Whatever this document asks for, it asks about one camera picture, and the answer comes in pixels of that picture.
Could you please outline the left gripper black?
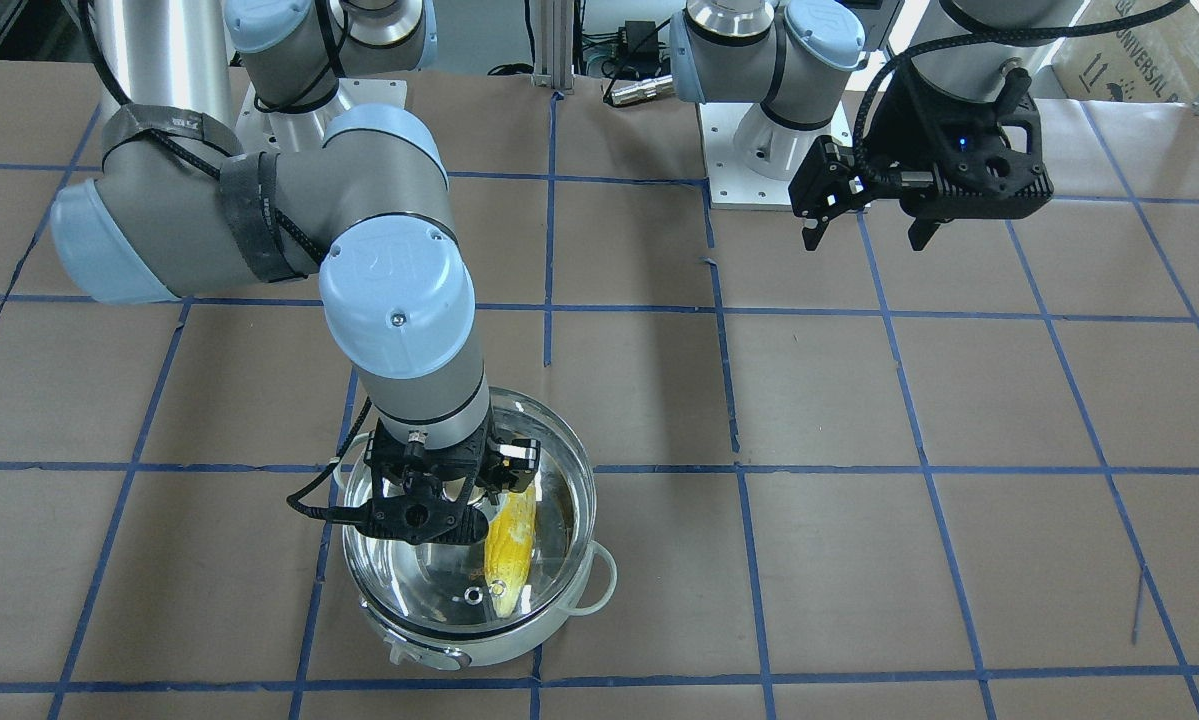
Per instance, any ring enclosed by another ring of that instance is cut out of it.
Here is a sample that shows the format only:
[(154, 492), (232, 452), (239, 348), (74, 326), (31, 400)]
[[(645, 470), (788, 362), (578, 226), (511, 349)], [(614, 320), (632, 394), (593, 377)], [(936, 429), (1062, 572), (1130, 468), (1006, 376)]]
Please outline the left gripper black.
[(923, 252), (942, 219), (918, 218), (920, 115), (906, 90), (888, 90), (867, 110), (849, 117), (850, 140), (818, 137), (791, 179), (791, 211), (803, 219), (806, 252), (817, 252), (829, 222), (875, 200), (894, 200), (915, 218), (909, 226), (912, 252)]

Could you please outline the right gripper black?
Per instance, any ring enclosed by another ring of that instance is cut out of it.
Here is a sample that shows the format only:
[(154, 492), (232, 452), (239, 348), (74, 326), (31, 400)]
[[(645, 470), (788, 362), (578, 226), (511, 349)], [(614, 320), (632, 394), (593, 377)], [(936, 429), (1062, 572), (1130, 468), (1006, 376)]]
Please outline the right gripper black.
[(471, 496), (474, 488), (486, 495), (523, 494), (543, 460), (540, 438), (516, 436), (493, 415), (486, 415), (483, 424), (466, 438), (465, 454), (465, 496)]

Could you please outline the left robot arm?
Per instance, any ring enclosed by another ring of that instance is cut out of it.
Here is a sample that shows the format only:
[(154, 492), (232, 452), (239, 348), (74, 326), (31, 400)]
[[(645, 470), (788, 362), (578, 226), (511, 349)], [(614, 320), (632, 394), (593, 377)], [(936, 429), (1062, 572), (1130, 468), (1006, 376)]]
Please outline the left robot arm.
[(737, 149), (785, 181), (803, 242), (876, 199), (899, 201), (920, 252), (942, 224), (1023, 219), (1052, 200), (1041, 114), (1030, 86), (1074, 1), (933, 1), (915, 44), (1007, 31), (1010, 40), (900, 60), (850, 140), (829, 137), (868, 32), (840, 1), (689, 1), (669, 19), (675, 91), (689, 102), (751, 105)]

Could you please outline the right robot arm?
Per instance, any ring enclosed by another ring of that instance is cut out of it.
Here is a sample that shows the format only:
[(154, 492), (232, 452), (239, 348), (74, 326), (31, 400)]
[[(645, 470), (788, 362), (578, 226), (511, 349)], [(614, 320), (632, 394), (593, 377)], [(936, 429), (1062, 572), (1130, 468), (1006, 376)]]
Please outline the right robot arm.
[(429, 128), (353, 78), (421, 67), (418, 1), (82, 1), (112, 108), (102, 174), (64, 188), (52, 237), (102, 304), (317, 276), (380, 436), (480, 468), (498, 436), (451, 179)]

